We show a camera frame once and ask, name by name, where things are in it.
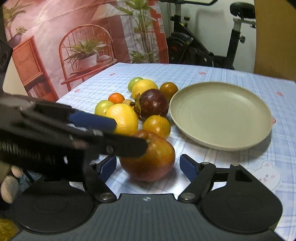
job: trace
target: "exercise bike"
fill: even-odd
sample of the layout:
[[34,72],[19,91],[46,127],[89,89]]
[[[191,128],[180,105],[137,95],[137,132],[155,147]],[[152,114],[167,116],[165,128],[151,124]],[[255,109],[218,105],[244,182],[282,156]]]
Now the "exercise bike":
[[170,17],[170,20],[174,22],[174,32],[167,38],[170,64],[190,64],[234,69],[233,62],[238,43],[244,43],[246,40],[244,36],[241,36],[240,32],[242,23],[249,24],[252,28],[256,28],[255,21],[245,20],[245,18],[255,19],[254,5],[244,2],[235,2],[230,5],[230,13],[239,18],[233,18],[234,25],[230,36],[227,55],[224,57],[216,56],[212,52],[208,51],[206,47],[187,28],[190,17],[184,17],[185,23],[181,22],[181,4],[211,6],[218,0],[213,0],[210,3],[184,0],[159,1],[174,3],[176,6],[175,15]]

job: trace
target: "backdrop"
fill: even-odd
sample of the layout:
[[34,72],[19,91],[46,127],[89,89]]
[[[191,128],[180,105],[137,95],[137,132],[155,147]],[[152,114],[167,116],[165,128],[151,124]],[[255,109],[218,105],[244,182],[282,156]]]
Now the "backdrop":
[[168,63],[157,0],[8,0],[4,26],[29,96],[56,101],[117,63]]

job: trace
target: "exercise bike seat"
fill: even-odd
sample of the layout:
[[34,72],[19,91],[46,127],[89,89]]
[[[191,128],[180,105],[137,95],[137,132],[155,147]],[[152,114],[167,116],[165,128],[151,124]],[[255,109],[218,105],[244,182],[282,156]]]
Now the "exercise bike seat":
[[230,5],[230,13],[240,18],[255,19],[255,6],[245,2],[234,2]]

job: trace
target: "table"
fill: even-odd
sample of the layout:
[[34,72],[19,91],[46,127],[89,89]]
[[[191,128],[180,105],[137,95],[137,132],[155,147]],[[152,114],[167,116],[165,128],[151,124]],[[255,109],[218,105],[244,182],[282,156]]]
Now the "table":
[[[160,181],[145,183],[131,179],[118,162],[116,171],[107,181],[109,188],[117,196],[121,193],[173,193],[177,197],[189,184],[178,164],[181,154],[187,154],[197,162],[211,162],[217,167],[228,168],[231,163],[238,162],[281,200],[283,215],[276,232],[283,239],[293,241],[296,238],[296,84],[287,80],[204,66],[118,63],[77,86],[58,102],[94,113],[96,104],[114,92],[123,94],[126,99],[132,99],[127,85],[130,79],[138,76],[151,79],[158,86],[171,81],[179,89],[207,81],[239,85],[262,98],[276,122],[271,134],[257,146],[244,151],[224,152],[194,143],[179,131],[168,115],[172,124],[168,141],[176,151],[173,171]],[[215,184],[215,188],[221,185],[223,183]]]

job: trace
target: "plate rim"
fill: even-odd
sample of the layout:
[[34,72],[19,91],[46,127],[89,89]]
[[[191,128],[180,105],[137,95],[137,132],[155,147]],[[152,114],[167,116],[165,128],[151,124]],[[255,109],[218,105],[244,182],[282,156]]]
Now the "plate rim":
[[[244,91],[247,91],[249,93],[251,93],[253,96],[255,96],[257,99],[259,99],[259,101],[261,101],[263,103],[263,105],[265,106],[265,108],[268,110],[269,114],[270,114],[270,128],[269,128],[269,132],[268,134],[262,139],[260,140],[259,142],[255,143],[255,144],[252,144],[252,145],[248,145],[248,146],[241,146],[241,147],[227,147],[227,146],[220,146],[220,145],[213,145],[211,143],[208,143],[208,142],[205,142],[203,140],[200,140],[199,138],[197,137],[194,137],[193,135],[189,134],[188,132],[186,132],[184,129],[182,129],[182,127],[180,127],[180,125],[175,121],[174,117],[172,116],[172,111],[171,111],[171,103],[172,103],[172,100],[174,99],[174,97],[181,91],[183,91],[184,89],[190,87],[190,86],[193,86],[193,85],[202,85],[202,84],[209,84],[209,83],[212,83],[212,84],[224,84],[224,85],[231,85],[231,86],[234,86],[236,88],[240,88],[240,89],[243,89]],[[250,147],[253,147],[253,146],[256,146],[258,145],[259,143],[261,143],[263,140],[265,140],[268,135],[270,134],[271,130],[272,130],[272,120],[273,120],[273,116],[272,116],[272,113],[268,107],[268,105],[258,96],[256,95],[255,93],[253,93],[252,91],[249,91],[248,89],[246,88],[243,88],[239,85],[235,85],[235,84],[230,84],[230,83],[225,83],[225,82],[217,82],[217,81],[208,81],[208,82],[200,82],[200,83],[194,83],[192,85],[188,85],[186,86],[185,88],[177,91],[171,98],[170,100],[170,103],[169,103],[169,113],[170,113],[170,116],[173,120],[173,122],[175,123],[175,125],[179,128],[179,130],[181,132],[183,132],[188,138],[190,138],[191,140],[197,142],[198,144],[201,144],[205,147],[208,147],[208,148],[212,148],[212,149],[216,149],[216,150],[222,150],[222,151],[239,151],[239,150],[247,150],[249,149]]]

